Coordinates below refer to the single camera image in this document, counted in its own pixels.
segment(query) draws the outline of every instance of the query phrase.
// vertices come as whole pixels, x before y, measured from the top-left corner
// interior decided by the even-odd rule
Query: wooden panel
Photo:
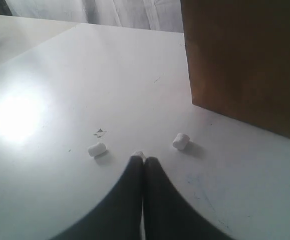
[[[290,138],[290,1],[181,3],[193,103]]]

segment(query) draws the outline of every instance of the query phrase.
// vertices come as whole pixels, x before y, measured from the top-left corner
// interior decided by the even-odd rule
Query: white curtain
[[[14,16],[183,32],[180,0],[6,0]]]

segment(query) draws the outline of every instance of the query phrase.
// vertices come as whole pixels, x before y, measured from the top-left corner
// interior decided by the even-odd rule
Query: mini marshmallow
[[[146,156],[144,155],[142,151],[136,151],[131,156],[139,156],[142,158],[142,160],[146,160]]]
[[[88,153],[91,157],[98,156],[103,154],[106,151],[106,145],[102,142],[98,142],[95,145],[92,145],[88,148]]]
[[[173,141],[173,147],[177,148],[178,150],[184,150],[189,140],[190,137],[187,136],[186,134],[183,133],[177,134],[177,137]]]

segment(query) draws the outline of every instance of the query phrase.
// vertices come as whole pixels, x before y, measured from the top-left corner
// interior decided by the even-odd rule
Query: white table
[[[41,34],[52,23],[34,22]],[[236,239],[290,239],[290,139],[192,105],[183,34],[63,24],[41,44],[0,50],[0,240],[69,227],[134,151],[158,157],[186,200]],[[171,146],[179,132],[195,143],[186,153]],[[109,153],[94,160],[87,147],[99,139]]]

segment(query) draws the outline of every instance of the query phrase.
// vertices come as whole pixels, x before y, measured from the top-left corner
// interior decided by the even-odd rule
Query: marshmallow
[[[144,155],[142,151],[136,151],[131,156],[139,156],[142,158],[142,160],[146,160],[146,156]]]
[[[88,153],[91,157],[98,156],[103,154],[106,151],[106,145],[102,142],[98,142],[95,145],[92,145],[88,148]]]
[[[173,141],[173,147],[177,148],[178,150],[184,150],[189,140],[190,137],[187,136],[186,134],[183,133],[177,134],[177,137]]]

